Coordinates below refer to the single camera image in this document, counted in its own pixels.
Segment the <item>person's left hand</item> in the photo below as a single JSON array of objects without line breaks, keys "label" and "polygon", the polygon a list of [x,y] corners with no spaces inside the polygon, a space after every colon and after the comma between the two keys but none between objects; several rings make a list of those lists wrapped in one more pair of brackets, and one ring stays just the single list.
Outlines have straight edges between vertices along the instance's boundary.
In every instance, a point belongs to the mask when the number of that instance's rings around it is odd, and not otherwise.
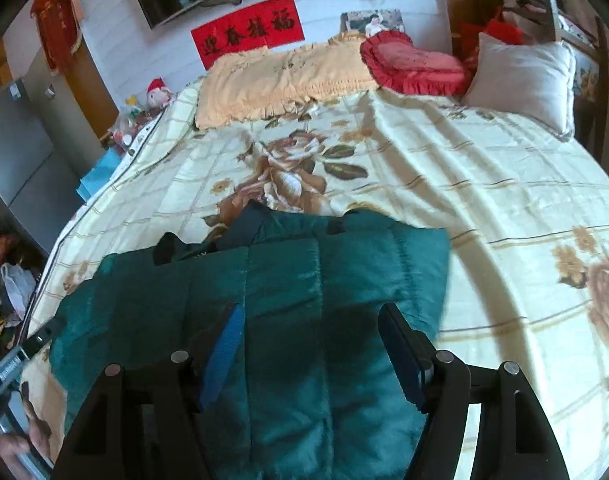
[{"label": "person's left hand", "polygon": [[30,452],[29,442],[18,434],[0,434],[0,456],[10,474],[17,480],[32,480],[33,476],[20,463],[19,456]]}]

